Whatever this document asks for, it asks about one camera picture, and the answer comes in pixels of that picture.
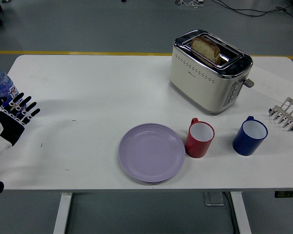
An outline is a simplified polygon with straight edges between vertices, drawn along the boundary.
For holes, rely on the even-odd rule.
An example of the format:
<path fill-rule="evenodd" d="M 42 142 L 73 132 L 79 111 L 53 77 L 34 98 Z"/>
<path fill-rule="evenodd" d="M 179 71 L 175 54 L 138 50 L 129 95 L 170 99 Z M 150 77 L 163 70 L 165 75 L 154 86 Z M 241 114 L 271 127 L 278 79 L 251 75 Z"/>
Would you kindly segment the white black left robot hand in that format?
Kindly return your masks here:
<path fill-rule="evenodd" d="M 29 103 L 30 96 L 23 96 L 24 93 L 18 94 L 5 107 L 2 105 L 6 97 L 0 97 L 0 156 L 17 143 L 25 125 L 40 112 L 39 108 L 35 108 L 36 102 Z"/>

